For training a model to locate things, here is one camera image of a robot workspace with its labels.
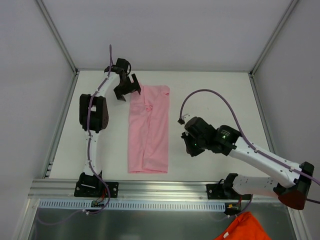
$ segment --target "pink cloth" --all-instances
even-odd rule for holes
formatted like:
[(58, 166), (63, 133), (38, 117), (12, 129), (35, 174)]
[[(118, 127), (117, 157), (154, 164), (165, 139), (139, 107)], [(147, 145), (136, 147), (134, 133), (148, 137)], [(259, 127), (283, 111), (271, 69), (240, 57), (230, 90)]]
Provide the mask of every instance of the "pink cloth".
[(168, 86), (141, 86), (131, 94), (128, 134), (129, 173), (167, 173), (169, 161)]

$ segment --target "metal panel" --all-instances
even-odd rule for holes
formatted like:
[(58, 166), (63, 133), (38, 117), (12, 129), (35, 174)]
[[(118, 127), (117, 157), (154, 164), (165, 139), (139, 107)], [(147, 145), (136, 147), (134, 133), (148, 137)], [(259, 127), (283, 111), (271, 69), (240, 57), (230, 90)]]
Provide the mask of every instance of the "metal panel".
[[(35, 179), (29, 198), (76, 199), (75, 179)], [(206, 201), (208, 182), (117, 181), (118, 199), (154, 201)]]
[[(280, 203), (253, 203), (249, 211), (257, 218), (272, 240), (295, 240), (288, 209)], [(74, 210), (39, 209), (42, 221), (54, 223)], [(214, 239), (234, 220), (220, 212), (105, 210), (95, 216), (81, 212), (63, 224), (36, 224), (37, 239), (46, 240), (201, 240)], [(35, 231), (31, 232), (33, 240)]]

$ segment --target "aluminum frame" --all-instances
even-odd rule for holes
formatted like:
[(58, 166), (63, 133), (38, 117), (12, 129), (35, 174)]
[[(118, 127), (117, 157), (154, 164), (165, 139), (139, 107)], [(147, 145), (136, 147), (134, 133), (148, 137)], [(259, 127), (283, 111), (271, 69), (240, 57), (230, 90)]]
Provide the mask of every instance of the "aluminum frame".
[(290, 18), (290, 16), (292, 15), (294, 10), (296, 9), (296, 7), (297, 7), (299, 2), (300, 2), (300, 0), (291, 0), (289, 6), (286, 8), (286, 10), (284, 11), (280, 21), (278, 22), (278, 24), (276, 25), (275, 29), (273, 30), (270, 38), (266, 42), (266, 44), (265, 44), (265, 46), (264, 46), (264, 48), (263, 48), (258, 60), (256, 61), (255, 65), (253, 66), (253, 69), (250, 72), (251, 74), (254, 75), (258, 71), (258, 68), (260, 67), (260, 65), (262, 64), (264, 59), (267, 57), (270, 49), (274, 45), (275, 40), (279, 36), (279, 34), (282, 31), (283, 27), (285, 26), (287, 20)]
[[(41, 199), (92, 199), (74, 197), (76, 179), (34, 179), (28, 194), (28, 203), (18, 234), (19, 240), (28, 239)], [(117, 200), (125, 201), (165, 201), (165, 202), (216, 202), (226, 200), (208, 200), (206, 184), (213, 182), (197, 181), (131, 181), (119, 180)], [(254, 203), (278, 203), (275, 198), (255, 197)]]
[(269, 127), (269, 125), (267, 123), (266, 116), (265, 116), (265, 111), (264, 111), (263, 106), (261, 104), (260, 96), (259, 96), (259, 93), (258, 93), (258, 90), (257, 90), (256, 79), (255, 79), (254, 75), (252, 75), (250, 73), (248, 73), (248, 75), (249, 75), (250, 84), (251, 84), (251, 88), (252, 88), (252, 91), (253, 91), (255, 103), (256, 103), (256, 106), (258, 108), (258, 112), (259, 112), (259, 115), (260, 115), (260, 119), (261, 119), (262, 127), (263, 127), (263, 130), (264, 130), (266, 142), (267, 142), (268, 147), (269, 147), (269, 151), (272, 152), (272, 153), (275, 153), (276, 152), (275, 151), (275, 146), (273, 144), (272, 136), (271, 136), (270, 131), (269, 131), (270, 127)]
[(54, 21), (52, 20), (49, 11), (47, 10), (45, 3), (43, 2), (43, 0), (34, 0), (34, 2), (37, 5), (37, 7), (39, 8), (40, 13), (43, 16), (45, 23), (47, 24), (50, 32), (52, 33), (54, 40), (56, 41), (60, 50), (62, 51), (64, 58), (68, 62), (68, 65), (70, 66), (73, 73), (77, 74), (78, 70), (76, 68), (76, 65), (75, 65), (70, 53), (68, 52), (68, 49), (67, 49), (64, 41), (62, 40), (62, 38), (58, 32), (58, 29), (57, 29)]
[(56, 155), (56, 152), (58, 149), (61, 134), (64, 129), (67, 114), (69, 111), (70, 103), (71, 103), (71, 100), (72, 100), (72, 97), (74, 95), (74, 91), (75, 91), (75, 88), (77, 85), (78, 77), (79, 77), (79, 72), (77, 72), (71, 80), (71, 84), (70, 84), (66, 99), (63, 104), (63, 109), (60, 113), (59, 121), (55, 127), (54, 135), (53, 135), (49, 150), (48, 150), (46, 158), (45, 158), (44, 167), (42, 168), (42, 178), (49, 177), (49, 172), (51, 171), (51, 166), (53, 165), (53, 162), (55, 159), (55, 155)]

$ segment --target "white table surface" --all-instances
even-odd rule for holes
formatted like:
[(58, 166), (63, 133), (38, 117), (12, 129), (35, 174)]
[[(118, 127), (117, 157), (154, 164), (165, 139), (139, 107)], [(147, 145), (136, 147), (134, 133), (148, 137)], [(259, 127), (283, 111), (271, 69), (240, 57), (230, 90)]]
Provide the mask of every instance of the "white table surface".
[[(254, 143), (268, 149), (263, 126), (247, 73), (231, 72), (173, 72), (136, 71), (143, 85), (168, 85), (169, 109), (169, 167), (168, 173), (128, 173), (128, 117), (127, 102), (118, 101), (113, 88), (106, 96), (109, 113), (108, 127), (103, 131), (102, 176), (106, 180), (144, 181), (218, 181), (229, 173), (264, 177), (263, 172), (237, 159), (205, 151), (197, 157), (186, 153), (181, 139), (183, 126), (177, 123), (185, 97), (198, 89), (212, 89), (222, 94), (233, 107), (244, 133)], [(79, 123), (79, 97), (91, 94), (102, 81), (103, 71), (81, 71), (68, 110), (50, 178), (78, 179), (86, 158), (85, 132)], [(183, 113), (202, 117), (215, 128), (229, 125), (237, 128), (228, 107), (219, 97), (202, 92), (192, 96)]]

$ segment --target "white wall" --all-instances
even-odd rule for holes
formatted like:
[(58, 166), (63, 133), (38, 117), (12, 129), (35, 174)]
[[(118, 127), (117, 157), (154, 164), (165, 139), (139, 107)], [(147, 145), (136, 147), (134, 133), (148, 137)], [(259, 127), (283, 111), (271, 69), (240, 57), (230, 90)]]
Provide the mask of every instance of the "white wall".
[[(320, 179), (320, 1), (302, 0), (258, 70), (258, 91), (276, 151), (315, 166)], [(320, 200), (312, 184), (309, 198)], [(320, 205), (303, 211), (313, 239), (319, 239)]]
[(0, 7), (0, 238), (12, 239), (72, 72), (32, 0)]
[(44, 0), (78, 68), (251, 70), (291, 0)]

